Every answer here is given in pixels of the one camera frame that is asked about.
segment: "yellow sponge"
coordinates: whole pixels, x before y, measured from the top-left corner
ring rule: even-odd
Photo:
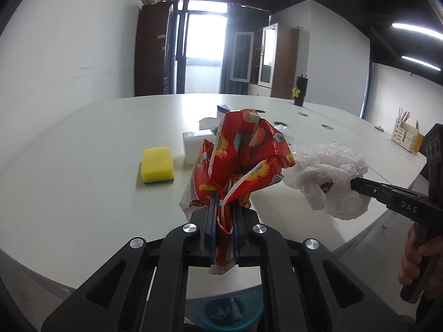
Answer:
[[[172,164],[171,149],[169,147],[154,147],[143,150],[140,175],[144,183],[173,180],[174,165]]]

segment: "ceiling light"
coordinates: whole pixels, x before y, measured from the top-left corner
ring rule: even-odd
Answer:
[[[404,30],[424,33],[426,35],[443,40],[443,33],[440,33],[440,32],[434,31],[434,30],[429,30],[428,28],[414,26],[414,25],[407,25],[407,24],[397,24],[397,23],[392,24],[392,26],[394,26],[396,28],[403,28]]]
[[[441,69],[438,68],[437,66],[428,64],[427,62],[424,62],[424,61],[420,61],[419,59],[413,59],[412,57],[407,57],[407,56],[402,56],[402,59],[407,59],[409,61],[416,62],[418,64],[422,64],[424,66],[428,66],[430,68],[433,68],[434,70],[441,71]]]

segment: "screw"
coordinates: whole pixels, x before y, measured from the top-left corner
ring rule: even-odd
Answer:
[[[141,238],[133,238],[129,243],[132,248],[140,248],[143,244],[144,242]]]
[[[316,239],[310,238],[308,240],[306,240],[305,245],[307,248],[311,249],[311,250],[316,250],[320,244],[318,243],[318,241]]]
[[[258,225],[255,225],[254,227],[252,227],[252,230],[255,233],[265,233],[267,231],[267,228],[265,225],[258,224]]]
[[[196,230],[197,230],[197,226],[194,224],[183,225],[183,231],[185,231],[186,233],[192,233],[192,232],[195,232]]]

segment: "chopsticks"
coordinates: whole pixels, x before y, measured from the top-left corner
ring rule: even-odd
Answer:
[[[402,107],[398,108],[398,118],[399,120],[406,122],[406,120],[409,118],[409,116],[411,116],[410,112],[407,111],[403,111]]]

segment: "plastic bag in trash bin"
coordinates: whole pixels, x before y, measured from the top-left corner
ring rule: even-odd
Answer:
[[[368,171],[362,155],[336,144],[291,146],[291,152],[296,164],[283,182],[300,190],[313,211],[349,220],[368,210],[371,198],[351,190],[351,180]]]

